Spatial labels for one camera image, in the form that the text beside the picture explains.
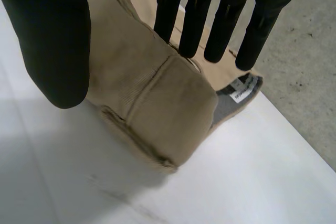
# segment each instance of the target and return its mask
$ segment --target beige fabric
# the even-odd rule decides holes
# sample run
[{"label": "beige fabric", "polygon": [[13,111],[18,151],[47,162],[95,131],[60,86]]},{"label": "beige fabric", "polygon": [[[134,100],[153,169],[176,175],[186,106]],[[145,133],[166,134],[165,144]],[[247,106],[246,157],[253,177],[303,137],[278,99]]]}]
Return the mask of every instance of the beige fabric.
[{"label": "beige fabric", "polygon": [[[218,64],[204,60],[207,27],[196,60],[179,56],[151,29],[156,0],[88,2],[92,30],[87,98],[112,131],[153,167],[175,172],[213,129],[259,91],[260,79],[244,102],[234,102],[226,89],[246,72],[235,67],[229,51]],[[172,44],[180,41],[183,16],[179,12]]]},{"label": "beige fabric", "polygon": [[117,0],[88,1],[87,98],[133,149],[156,167],[175,171],[207,136],[218,100],[215,91]]}]

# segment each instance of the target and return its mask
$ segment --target white table surface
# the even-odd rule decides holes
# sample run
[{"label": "white table surface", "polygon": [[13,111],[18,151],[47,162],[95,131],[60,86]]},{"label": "white table surface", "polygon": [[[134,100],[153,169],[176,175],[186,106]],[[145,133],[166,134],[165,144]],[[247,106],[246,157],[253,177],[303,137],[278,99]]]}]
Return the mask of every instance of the white table surface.
[{"label": "white table surface", "polygon": [[87,102],[25,71],[0,4],[0,223],[336,223],[336,174],[263,94],[174,175],[147,168]]}]

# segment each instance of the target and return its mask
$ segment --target gray fabric lining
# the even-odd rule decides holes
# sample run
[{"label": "gray fabric lining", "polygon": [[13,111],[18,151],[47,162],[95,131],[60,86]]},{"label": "gray fabric lining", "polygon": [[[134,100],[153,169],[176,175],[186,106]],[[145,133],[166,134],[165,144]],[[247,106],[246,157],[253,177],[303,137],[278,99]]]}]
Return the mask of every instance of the gray fabric lining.
[{"label": "gray fabric lining", "polygon": [[226,119],[234,114],[237,114],[244,106],[246,106],[258,93],[262,86],[263,78],[259,76],[255,76],[251,73],[248,73],[242,77],[238,78],[241,83],[243,83],[245,88],[249,88],[250,86],[246,81],[248,80],[256,80],[255,86],[252,88],[250,94],[242,99],[239,103],[237,103],[230,94],[236,92],[233,88],[233,82],[226,86],[225,88],[218,90],[216,93],[218,95],[218,106],[214,113],[214,120],[212,124],[212,128],[220,123],[223,119]]}]

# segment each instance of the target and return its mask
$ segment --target beige canvas material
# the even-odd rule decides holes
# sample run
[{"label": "beige canvas material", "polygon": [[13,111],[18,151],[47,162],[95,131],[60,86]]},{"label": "beige canvas material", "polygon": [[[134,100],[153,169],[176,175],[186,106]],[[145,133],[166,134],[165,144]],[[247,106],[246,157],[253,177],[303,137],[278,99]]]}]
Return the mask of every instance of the beige canvas material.
[{"label": "beige canvas material", "polygon": [[138,155],[171,173],[208,135],[218,97],[190,62],[131,13],[128,1],[88,0],[87,98]]},{"label": "beige canvas material", "polygon": [[183,12],[171,47],[149,27],[155,20],[155,0],[88,1],[92,32],[87,98],[112,131],[152,167],[175,172],[211,131],[260,90],[262,78],[243,102],[234,102],[230,83],[249,72],[235,68],[229,51],[217,65],[203,59],[207,27],[196,60],[177,54]]}]

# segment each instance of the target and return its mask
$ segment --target gray floor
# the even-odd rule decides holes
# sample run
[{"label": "gray floor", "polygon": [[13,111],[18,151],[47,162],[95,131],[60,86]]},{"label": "gray floor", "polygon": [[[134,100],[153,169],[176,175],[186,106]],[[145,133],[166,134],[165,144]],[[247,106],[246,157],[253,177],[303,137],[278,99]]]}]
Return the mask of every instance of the gray floor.
[{"label": "gray floor", "polygon": [[[210,7],[210,26],[219,1]],[[235,50],[253,7],[254,0],[248,0],[230,41]],[[336,170],[336,0],[293,0],[255,67],[266,78],[263,93]]]}]

